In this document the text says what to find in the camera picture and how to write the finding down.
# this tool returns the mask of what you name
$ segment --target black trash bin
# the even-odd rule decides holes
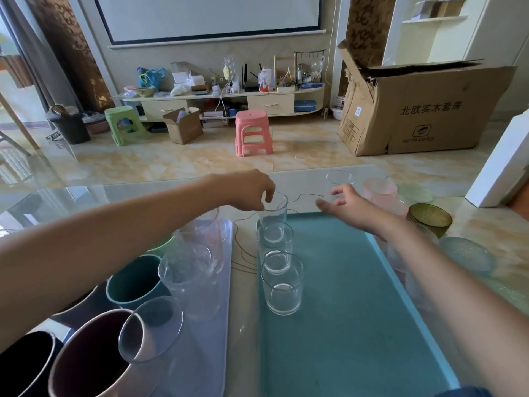
[[[76,145],[90,140],[90,134],[86,129],[81,114],[67,116],[56,115],[48,120],[55,124],[61,135],[70,145]]]

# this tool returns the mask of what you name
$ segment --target orange furniture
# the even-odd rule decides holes
[[[260,131],[245,131],[249,127],[261,128]],[[235,116],[235,151],[238,157],[244,157],[245,152],[257,152],[265,150],[266,154],[272,154],[272,136],[268,125],[268,116],[264,110],[240,111]],[[259,143],[244,143],[246,136],[261,135],[263,141]]]

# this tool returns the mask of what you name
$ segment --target gold floral wallpaper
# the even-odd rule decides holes
[[[68,0],[27,1],[83,108],[102,112],[114,107]]]
[[[346,41],[365,66],[382,65],[394,7],[395,0],[351,0]],[[340,95],[346,91],[347,78],[342,74]]]

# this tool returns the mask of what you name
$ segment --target green plastic stool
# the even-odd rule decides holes
[[[125,141],[148,136],[147,130],[140,121],[140,116],[132,106],[120,106],[105,110],[105,118],[109,122],[112,138],[116,145],[123,146]],[[122,119],[129,119],[131,124],[123,125]]]

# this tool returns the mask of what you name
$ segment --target hand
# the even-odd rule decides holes
[[[342,197],[334,203],[318,199],[316,206],[322,212],[332,214],[357,229],[380,235],[382,226],[393,220],[394,216],[391,213],[360,196],[350,184],[333,188],[331,195],[342,195]]]
[[[217,180],[218,187],[226,197],[226,204],[244,211],[264,210],[263,193],[266,192],[265,200],[271,202],[276,190],[270,177],[258,169],[219,174]]]

